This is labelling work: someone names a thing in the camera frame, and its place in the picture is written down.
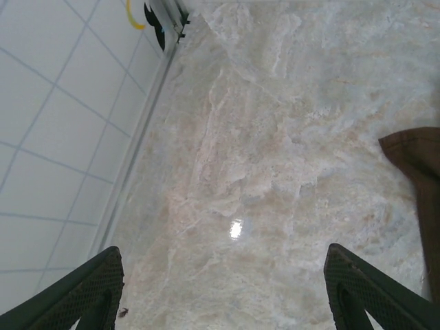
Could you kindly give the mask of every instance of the brown cloth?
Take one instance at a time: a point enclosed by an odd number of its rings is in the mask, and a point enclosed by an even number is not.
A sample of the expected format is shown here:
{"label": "brown cloth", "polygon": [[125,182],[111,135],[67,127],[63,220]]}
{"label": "brown cloth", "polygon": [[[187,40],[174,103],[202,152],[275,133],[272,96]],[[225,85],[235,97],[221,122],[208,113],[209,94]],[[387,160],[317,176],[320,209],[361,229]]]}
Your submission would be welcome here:
{"label": "brown cloth", "polygon": [[440,129],[409,129],[379,143],[385,156],[414,184],[432,301],[440,303]]}

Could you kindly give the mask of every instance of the tiled wall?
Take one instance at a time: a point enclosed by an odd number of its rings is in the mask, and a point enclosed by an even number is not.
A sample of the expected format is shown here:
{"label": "tiled wall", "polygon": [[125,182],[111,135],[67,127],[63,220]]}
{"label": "tiled wall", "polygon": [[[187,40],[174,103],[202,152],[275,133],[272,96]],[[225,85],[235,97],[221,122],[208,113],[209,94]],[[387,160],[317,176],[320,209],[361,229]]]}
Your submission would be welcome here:
{"label": "tiled wall", "polygon": [[161,54],[122,0],[0,0],[0,314],[86,260]]}

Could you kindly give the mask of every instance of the wall baseboard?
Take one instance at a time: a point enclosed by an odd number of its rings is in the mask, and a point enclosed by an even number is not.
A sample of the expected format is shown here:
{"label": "wall baseboard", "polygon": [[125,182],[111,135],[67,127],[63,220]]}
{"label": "wall baseboard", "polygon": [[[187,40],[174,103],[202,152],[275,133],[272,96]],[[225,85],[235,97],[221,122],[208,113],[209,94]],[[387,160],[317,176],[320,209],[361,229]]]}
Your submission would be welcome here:
{"label": "wall baseboard", "polygon": [[111,245],[113,234],[132,186],[133,178],[135,177],[136,166],[138,165],[137,160],[142,157],[142,151],[146,145],[147,131],[150,127],[151,117],[177,51],[177,46],[178,43],[176,41],[169,49],[166,49],[162,57],[153,86],[146,99],[144,110],[142,111],[135,133],[118,172],[109,201],[104,209],[95,239],[91,245],[88,259]]}

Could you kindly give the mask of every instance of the small debris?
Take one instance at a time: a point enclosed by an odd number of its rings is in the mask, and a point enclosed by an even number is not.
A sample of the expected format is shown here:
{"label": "small debris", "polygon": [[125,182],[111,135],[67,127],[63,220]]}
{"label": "small debris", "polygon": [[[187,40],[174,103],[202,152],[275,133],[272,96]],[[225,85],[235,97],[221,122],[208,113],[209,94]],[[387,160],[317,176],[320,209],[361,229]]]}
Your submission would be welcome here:
{"label": "small debris", "polygon": [[129,309],[128,309],[128,308],[123,308],[123,309],[119,312],[118,317],[119,317],[119,318],[123,318],[123,317],[125,317],[128,313],[129,313]]}

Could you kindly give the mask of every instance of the marble tile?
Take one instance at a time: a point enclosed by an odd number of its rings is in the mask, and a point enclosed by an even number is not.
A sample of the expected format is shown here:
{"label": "marble tile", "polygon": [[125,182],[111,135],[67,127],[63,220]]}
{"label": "marble tile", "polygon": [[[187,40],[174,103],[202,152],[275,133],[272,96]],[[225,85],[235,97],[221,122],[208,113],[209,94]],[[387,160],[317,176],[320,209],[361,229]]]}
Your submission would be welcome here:
{"label": "marble tile", "polygon": [[377,139],[440,124],[439,8],[199,6],[113,238],[118,329],[334,329],[332,242],[419,294],[414,191]]}

